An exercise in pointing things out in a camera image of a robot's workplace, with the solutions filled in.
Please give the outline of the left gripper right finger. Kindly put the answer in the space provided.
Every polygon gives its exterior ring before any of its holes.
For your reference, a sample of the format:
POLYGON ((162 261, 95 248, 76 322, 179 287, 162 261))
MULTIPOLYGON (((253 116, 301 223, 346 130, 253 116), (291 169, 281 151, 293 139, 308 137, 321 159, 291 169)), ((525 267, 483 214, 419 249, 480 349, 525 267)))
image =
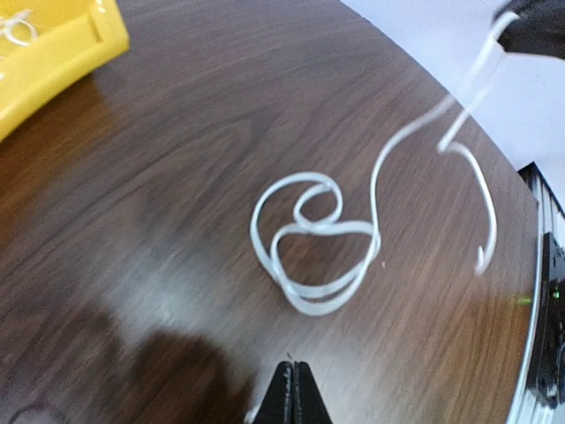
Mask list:
POLYGON ((332 423, 328 409, 313 377, 313 372, 307 362, 298 361, 294 363, 291 394, 292 423, 332 423))

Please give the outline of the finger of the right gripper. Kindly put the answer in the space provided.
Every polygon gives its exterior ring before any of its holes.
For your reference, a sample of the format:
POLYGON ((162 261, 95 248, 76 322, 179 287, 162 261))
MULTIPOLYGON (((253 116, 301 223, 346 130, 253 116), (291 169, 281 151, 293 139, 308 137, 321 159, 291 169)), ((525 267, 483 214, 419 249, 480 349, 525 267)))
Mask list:
POLYGON ((498 39, 505 52, 564 59, 564 0, 509 1, 495 12, 493 21, 508 11, 519 19, 498 39))

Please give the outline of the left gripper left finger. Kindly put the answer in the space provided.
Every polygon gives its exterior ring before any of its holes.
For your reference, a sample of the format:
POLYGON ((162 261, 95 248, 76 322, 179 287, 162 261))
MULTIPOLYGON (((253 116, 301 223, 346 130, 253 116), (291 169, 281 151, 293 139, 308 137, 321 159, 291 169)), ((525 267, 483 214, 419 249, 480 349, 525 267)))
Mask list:
POLYGON ((292 362, 280 362, 259 406, 254 424, 291 424, 293 420, 292 362))

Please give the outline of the yellow three-compartment bin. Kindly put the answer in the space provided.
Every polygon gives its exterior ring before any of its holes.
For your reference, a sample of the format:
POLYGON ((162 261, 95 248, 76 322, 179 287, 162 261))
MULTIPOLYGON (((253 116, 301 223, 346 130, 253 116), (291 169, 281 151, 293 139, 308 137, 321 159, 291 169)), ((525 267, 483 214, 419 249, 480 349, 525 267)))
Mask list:
POLYGON ((116 1, 2 1, 1 138, 129 46, 116 1))

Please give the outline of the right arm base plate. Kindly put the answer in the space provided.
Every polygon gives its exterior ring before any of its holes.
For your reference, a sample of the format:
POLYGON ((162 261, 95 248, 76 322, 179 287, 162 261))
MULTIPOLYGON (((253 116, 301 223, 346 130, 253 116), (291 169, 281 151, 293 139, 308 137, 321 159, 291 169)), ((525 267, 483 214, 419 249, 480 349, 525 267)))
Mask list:
POLYGON ((552 409, 564 403, 564 250, 543 237, 539 310, 527 388, 552 409))

